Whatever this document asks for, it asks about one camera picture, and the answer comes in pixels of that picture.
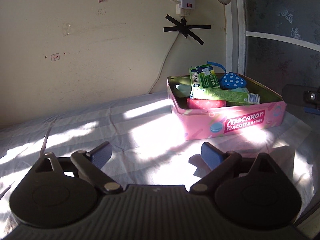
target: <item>barcode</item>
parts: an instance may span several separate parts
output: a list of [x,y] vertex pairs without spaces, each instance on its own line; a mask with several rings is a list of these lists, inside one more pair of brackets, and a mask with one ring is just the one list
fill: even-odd
[[252,103],[252,104],[259,104],[260,103],[259,95],[248,94],[248,99],[249,99],[249,103]]
[[204,68],[202,71],[206,76],[211,75],[211,72],[210,72],[210,70],[208,68]]

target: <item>metal screw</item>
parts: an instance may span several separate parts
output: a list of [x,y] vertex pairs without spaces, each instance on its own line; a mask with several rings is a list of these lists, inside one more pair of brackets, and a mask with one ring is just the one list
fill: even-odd
[[104,185],[104,188],[107,190],[107,191],[113,191],[113,190],[117,190],[120,188],[120,185],[116,182],[108,182]]
[[197,192],[203,192],[208,189],[208,186],[205,184],[195,184],[192,189]]

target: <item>ribbed gray surface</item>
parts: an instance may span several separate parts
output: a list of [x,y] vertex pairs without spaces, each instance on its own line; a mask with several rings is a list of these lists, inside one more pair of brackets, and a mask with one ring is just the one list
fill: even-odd
[[20,225],[5,239],[306,240],[292,227],[254,232],[235,226],[215,211],[207,197],[191,195],[184,186],[139,185],[104,197],[92,214],[74,225],[56,230]]

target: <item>beige wall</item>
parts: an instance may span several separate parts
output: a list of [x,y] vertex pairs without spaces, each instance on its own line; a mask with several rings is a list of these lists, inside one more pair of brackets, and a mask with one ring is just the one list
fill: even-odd
[[[0,0],[0,125],[147,93],[176,36],[166,14],[178,19],[168,0]],[[154,91],[191,65],[225,64],[223,5],[196,0],[187,20],[212,29],[194,30],[203,46],[180,35]]]

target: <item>red object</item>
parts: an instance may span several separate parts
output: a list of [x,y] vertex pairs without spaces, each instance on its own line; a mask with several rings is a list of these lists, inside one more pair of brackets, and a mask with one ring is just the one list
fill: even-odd
[[225,100],[204,100],[204,99],[187,99],[187,106],[189,109],[210,109],[226,107]]

